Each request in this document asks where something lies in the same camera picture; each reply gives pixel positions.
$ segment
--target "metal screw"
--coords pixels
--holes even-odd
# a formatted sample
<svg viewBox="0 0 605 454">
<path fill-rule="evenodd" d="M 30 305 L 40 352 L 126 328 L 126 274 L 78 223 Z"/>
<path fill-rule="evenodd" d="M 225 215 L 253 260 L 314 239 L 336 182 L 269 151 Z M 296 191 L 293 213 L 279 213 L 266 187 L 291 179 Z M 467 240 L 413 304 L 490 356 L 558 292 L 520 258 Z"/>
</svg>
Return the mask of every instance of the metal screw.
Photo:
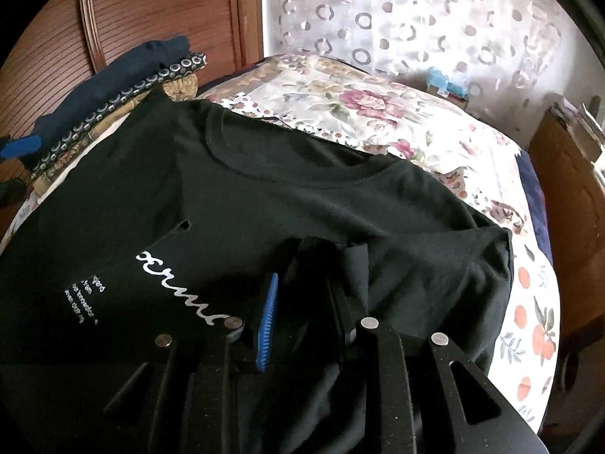
<svg viewBox="0 0 605 454">
<path fill-rule="evenodd" d="M 364 317 L 361 320 L 361 326 L 365 329 L 376 329 L 378 327 L 378 319 L 374 317 Z"/>
<path fill-rule="evenodd" d="M 444 335 L 443 333 L 433 333 L 431 335 L 431 341 L 435 345 L 445 346 L 450 342 L 450 339 L 447 337 L 447 335 Z"/>
<path fill-rule="evenodd" d="M 231 316 L 231 317 L 226 318 L 226 320 L 223 322 L 223 324 L 228 329 L 238 329 L 241 327 L 242 324 L 244 324 L 244 321 L 242 321 L 238 317 Z"/>
<path fill-rule="evenodd" d="M 162 348 L 166 348 L 167 346 L 170 346 L 171 343 L 172 343 L 172 336 L 170 336 L 170 335 L 166 335 L 166 334 L 157 335 L 157 338 L 155 339 L 155 344 Z"/>
</svg>

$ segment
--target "floral bedsheet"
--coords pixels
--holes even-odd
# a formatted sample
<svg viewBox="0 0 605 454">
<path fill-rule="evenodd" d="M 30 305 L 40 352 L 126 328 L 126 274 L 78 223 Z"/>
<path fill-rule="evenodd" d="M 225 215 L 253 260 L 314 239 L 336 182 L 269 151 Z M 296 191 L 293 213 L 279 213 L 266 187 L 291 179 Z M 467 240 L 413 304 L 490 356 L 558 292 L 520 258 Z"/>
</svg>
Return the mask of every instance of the floral bedsheet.
<svg viewBox="0 0 605 454">
<path fill-rule="evenodd" d="M 443 99 L 309 54 L 272 57 L 201 98 L 361 151 L 407 159 L 509 228 L 515 277 L 488 378 L 538 431 L 557 361 L 560 304 L 555 273 L 535 240 L 515 142 Z M 0 252 L 39 203 L 32 193 Z"/>
</svg>

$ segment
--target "black t-shirt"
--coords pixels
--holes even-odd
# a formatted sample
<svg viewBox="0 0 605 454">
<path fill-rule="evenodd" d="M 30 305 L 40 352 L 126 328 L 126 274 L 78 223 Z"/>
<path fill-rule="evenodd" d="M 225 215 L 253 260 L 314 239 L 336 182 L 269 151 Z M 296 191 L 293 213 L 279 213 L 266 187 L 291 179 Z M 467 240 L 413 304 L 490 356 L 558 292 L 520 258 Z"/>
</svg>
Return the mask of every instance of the black t-shirt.
<svg viewBox="0 0 605 454">
<path fill-rule="evenodd" d="M 407 161 L 161 89 L 0 255 L 0 360 L 139 363 L 161 333 L 212 337 L 306 236 L 365 243 L 368 315 L 489 367 L 509 231 Z"/>
</svg>

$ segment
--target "brown wooden furniture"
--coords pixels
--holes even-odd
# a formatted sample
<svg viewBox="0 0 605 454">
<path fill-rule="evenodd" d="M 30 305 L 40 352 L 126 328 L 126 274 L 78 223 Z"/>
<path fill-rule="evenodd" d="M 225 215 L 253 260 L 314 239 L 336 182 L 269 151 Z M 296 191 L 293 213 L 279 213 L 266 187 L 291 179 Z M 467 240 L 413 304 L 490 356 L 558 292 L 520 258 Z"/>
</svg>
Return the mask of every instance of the brown wooden furniture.
<svg viewBox="0 0 605 454">
<path fill-rule="evenodd" d="M 603 335 L 605 190 L 592 164 L 549 110 L 528 152 L 546 200 L 561 295 L 561 344 L 582 347 Z"/>
<path fill-rule="evenodd" d="M 0 68 L 0 136 L 28 134 L 77 84 L 150 39 L 183 34 L 208 66 L 199 83 L 262 57 L 260 0 L 50 0 Z M 25 177 L 17 160 L 0 181 Z M 0 236 L 18 210 L 0 210 Z"/>
</svg>

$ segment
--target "bed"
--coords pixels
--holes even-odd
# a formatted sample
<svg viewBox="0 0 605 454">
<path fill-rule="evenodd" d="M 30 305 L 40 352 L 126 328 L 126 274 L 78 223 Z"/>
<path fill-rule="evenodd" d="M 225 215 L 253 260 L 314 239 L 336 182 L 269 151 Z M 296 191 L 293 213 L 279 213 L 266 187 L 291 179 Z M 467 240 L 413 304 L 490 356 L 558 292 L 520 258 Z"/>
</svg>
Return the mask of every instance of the bed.
<svg viewBox="0 0 605 454">
<path fill-rule="evenodd" d="M 515 278 L 488 377 L 537 432 L 554 377 L 560 304 L 549 250 L 544 242 L 538 245 L 530 215 L 541 218 L 535 208 L 539 185 L 525 181 L 526 195 L 520 174 L 527 179 L 527 166 L 517 166 L 519 146 L 441 98 L 309 53 L 270 57 L 210 85 L 200 88 L 197 99 L 360 151 L 396 155 L 510 229 Z M 31 193 L 0 252 L 47 195 Z"/>
</svg>

